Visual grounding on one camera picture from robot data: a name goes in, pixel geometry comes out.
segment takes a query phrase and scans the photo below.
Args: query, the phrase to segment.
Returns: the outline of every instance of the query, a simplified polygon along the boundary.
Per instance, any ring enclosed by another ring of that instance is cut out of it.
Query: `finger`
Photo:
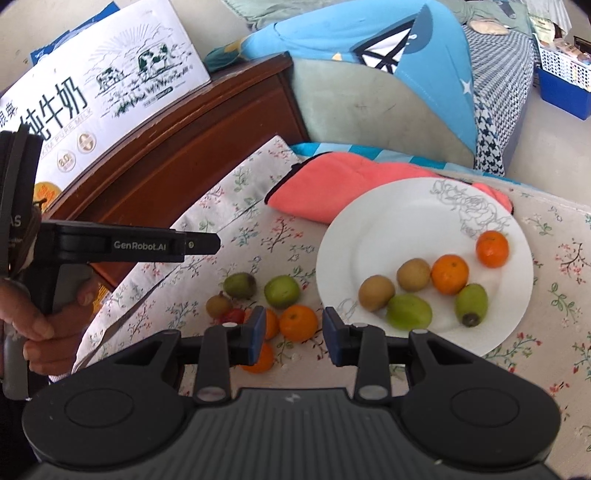
[[[76,356],[81,340],[81,335],[52,338],[42,342],[28,340],[22,348],[22,354],[25,360],[29,360],[31,363],[56,362]]]
[[[92,319],[92,305],[81,307],[69,303],[59,313],[49,315],[47,321],[54,330],[53,338],[65,338],[86,331]]]
[[[92,275],[90,280],[86,280],[78,289],[76,300],[78,305],[86,307],[94,302],[99,295],[99,279]]]
[[[63,360],[58,360],[56,362],[49,362],[46,364],[42,363],[30,363],[29,369],[31,372],[35,372],[39,375],[63,375],[68,374],[72,371],[72,367],[74,366],[74,362],[76,361],[76,357],[73,356],[72,358],[66,358]]]
[[[51,323],[27,294],[8,280],[0,280],[0,319],[32,340],[50,339],[54,334]]]

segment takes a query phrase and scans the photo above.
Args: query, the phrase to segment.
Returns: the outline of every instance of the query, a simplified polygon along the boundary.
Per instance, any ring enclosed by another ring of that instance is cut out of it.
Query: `cow illustration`
[[[144,80],[155,77],[170,65],[170,53],[166,43],[153,46],[138,56],[139,74]]]
[[[105,92],[115,83],[123,80],[124,77],[122,71],[114,67],[109,67],[96,76],[96,81],[99,84],[100,91]]]

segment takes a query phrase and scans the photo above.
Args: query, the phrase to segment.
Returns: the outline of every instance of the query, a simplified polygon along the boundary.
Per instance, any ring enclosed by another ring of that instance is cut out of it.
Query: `kiwi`
[[[398,285],[403,290],[416,292],[429,285],[431,267],[422,258],[413,258],[405,262],[396,273]]]
[[[212,319],[218,319],[232,310],[232,302],[221,291],[207,301],[205,309]]]
[[[250,273],[234,273],[224,280],[223,289],[234,299],[249,299],[256,293],[256,280]]]
[[[358,295],[361,306],[370,312],[375,312],[383,309],[396,295],[396,288],[388,277],[374,275],[361,284]]]

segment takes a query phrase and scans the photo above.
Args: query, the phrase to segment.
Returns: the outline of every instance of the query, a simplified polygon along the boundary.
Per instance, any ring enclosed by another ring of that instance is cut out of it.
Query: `white basket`
[[[591,92],[591,67],[572,59],[559,51],[552,51],[544,48],[538,37],[534,35],[538,43],[540,58],[542,59],[542,68],[562,78],[563,80],[576,85],[583,90]]]

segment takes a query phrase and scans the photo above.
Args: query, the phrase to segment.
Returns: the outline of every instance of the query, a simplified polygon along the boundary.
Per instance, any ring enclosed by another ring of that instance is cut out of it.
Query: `wooden bed headboard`
[[[275,135],[308,141],[288,81],[288,54],[251,61],[170,106],[76,179],[46,218],[169,228]],[[93,267],[115,288],[134,264]]]

